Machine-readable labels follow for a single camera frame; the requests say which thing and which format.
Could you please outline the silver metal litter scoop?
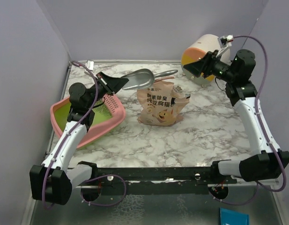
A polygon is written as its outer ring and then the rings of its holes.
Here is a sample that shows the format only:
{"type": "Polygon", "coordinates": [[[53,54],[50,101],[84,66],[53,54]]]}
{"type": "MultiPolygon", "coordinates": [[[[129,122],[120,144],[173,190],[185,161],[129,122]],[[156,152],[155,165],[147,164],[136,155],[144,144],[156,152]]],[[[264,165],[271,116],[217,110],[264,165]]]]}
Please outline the silver metal litter scoop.
{"type": "Polygon", "coordinates": [[[153,74],[153,72],[147,68],[142,68],[133,71],[121,78],[127,78],[129,81],[124,85],[122,90],[142,90],[147,89],[153,85],[157,78],[162,78],[166,76],[173,75],[177,73],[178,70],[168,70],[158,74],[153,74]]]}

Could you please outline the peach cat litter bag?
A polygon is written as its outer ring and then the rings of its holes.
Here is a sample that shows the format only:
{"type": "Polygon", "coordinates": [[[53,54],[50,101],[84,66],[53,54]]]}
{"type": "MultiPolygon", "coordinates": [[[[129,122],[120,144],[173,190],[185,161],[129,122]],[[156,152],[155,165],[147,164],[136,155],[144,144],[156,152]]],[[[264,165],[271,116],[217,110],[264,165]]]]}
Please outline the peach cat litter bag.
{"type": "Polygon", "coordinates": [[[138,122],[151,126],[172,126],[184,118],[182,109],[190,102],[190,94],[183,93],[170,79],[158,78],[152,86],[137,91],[137,100],[142,106],[138,122]]]}

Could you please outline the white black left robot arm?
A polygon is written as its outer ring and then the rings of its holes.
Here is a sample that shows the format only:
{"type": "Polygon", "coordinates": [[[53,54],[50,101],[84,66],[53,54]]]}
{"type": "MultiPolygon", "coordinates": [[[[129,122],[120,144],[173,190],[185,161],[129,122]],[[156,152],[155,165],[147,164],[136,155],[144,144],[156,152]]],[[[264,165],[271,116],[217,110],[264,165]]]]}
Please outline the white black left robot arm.
{"type": "Polygon", "coordinates": [[[80,82],[69,88],[71,107],[64,132],[42,164],[33,165],[30,169],[30,186],[34,200],[65,205],[73,189],[84,182],[93,185],[97,181],[98,174],[90,163],[81,163],[69,170],[69,162],[92,125],[96,101],[106,94],[117,93],[129,80],[110,77],[102,72],[93,76],[93,79],[95,83],[91,88],[86,88],[80,82]]]}

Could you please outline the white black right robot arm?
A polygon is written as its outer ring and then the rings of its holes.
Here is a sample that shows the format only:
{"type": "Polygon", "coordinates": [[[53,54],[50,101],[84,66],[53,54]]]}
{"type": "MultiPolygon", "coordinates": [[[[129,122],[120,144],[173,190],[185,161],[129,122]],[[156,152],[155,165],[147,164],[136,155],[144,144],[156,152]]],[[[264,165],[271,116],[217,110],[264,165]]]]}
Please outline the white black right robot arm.
{"type": "Polygon", "coordinates": [[[255,55],[246,49],[239,50],[228,65],[217,54],[217,50],[207,52],[202,59],[183,68],[195,77],[214,75],[226,82],[225,93],[244,125],[252,156],[240,161],[215,161],[209,177],[214,183],[221,183],[226,176],[247,182],[276,179],[289,163],[289,152],[282,151],[272,137],[257,99],[258,92],[249,80],[256,65],[255,55]]]}

